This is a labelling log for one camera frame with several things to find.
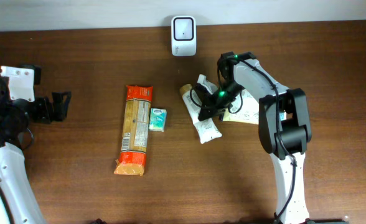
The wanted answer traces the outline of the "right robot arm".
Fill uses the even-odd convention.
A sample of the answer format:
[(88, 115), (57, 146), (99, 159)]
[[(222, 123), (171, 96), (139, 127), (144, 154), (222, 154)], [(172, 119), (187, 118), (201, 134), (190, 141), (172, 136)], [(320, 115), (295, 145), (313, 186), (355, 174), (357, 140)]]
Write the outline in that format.
[(312, 131), (306, 94), (277, 82), (250, 52), (222, 54), (217, 74), (219, 88), (204, 95), (199, 121), (221, 115), (243, 90), (248, 91), (258, 102), (258, 135), (276, 177), (278, 199), (273, 221), (308, 222), (303, 166)]

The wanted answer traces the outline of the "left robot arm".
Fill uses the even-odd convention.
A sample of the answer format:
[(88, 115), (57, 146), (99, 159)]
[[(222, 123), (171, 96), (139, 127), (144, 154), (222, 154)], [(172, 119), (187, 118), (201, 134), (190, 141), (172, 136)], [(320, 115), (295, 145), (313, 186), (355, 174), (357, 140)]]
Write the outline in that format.
[(0, 76), (0, 223), (45, 223), (28, 181), (22, 136), (31, 121), (51, 123), (66, 118), (71, 92), (49, 99), (11, 96), (11, 79)]

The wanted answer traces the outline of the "orange spaghetti packet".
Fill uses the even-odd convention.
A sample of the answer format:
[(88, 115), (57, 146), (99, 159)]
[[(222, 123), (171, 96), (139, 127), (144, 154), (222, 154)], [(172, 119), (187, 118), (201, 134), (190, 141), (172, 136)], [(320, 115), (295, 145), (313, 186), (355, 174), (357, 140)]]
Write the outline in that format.
[(120, 157), (116, 175), (144, 174), (153, 87), (127, 86)]

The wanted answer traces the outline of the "teal tissue pack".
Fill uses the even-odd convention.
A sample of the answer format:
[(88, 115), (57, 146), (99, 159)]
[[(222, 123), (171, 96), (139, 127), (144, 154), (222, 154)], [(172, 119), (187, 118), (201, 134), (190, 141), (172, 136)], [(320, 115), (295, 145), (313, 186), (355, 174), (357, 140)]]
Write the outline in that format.
[(151, 108), (149, 119), (149, 130), (164, 132), (166, 125), (167, 110)]

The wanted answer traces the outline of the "white cream tube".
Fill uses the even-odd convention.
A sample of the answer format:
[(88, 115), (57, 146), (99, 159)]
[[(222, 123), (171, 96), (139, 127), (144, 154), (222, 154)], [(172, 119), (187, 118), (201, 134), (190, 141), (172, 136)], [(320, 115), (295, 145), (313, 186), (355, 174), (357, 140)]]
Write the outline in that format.
[(212, 118), (199, 121), (200, 107), (196, 104), (202, 105), (202, 102), (193, 90), (192, 85), (186, 84), (182, 86), (179, 91), (192, 119), (192, 123), (199, 134), (200, 143), (204, 144), (213, 139), (222, 137), (221, 132), (217, 129)]

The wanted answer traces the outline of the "pale yellow snack bag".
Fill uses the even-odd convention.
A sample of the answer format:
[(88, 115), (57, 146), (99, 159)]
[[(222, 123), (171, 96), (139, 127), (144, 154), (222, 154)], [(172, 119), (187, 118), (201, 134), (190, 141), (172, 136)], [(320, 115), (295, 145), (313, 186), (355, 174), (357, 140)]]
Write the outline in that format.
[(228, 110), (221, 115), (220, 120), (223, 122), (239, 122), (258, 124), (259, 122), (259, 104), (254, 97), (247, 91), (242, 91), (243, 106), (241, 110), (235, 114), (231, 114)]

